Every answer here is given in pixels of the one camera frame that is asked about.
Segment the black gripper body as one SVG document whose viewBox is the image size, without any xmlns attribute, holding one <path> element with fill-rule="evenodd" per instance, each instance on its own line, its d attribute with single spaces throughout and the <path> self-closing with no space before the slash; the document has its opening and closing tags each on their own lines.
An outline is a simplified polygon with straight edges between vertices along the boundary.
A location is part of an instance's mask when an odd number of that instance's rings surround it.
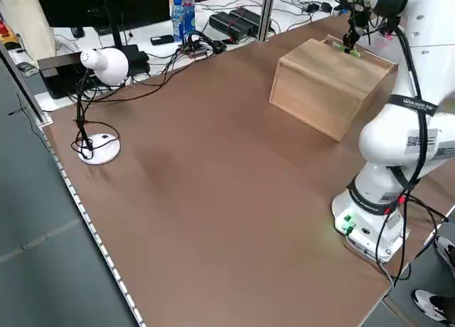
<svg viewBox="0 0 455 327">
<path fill-rule="evenodd" d="M 365 0 L 343 0 L 343 5 L 350 12 L 350 29 L 356 33 L 366 33 L 370 24 L 370 7 Z"/>
</svg>

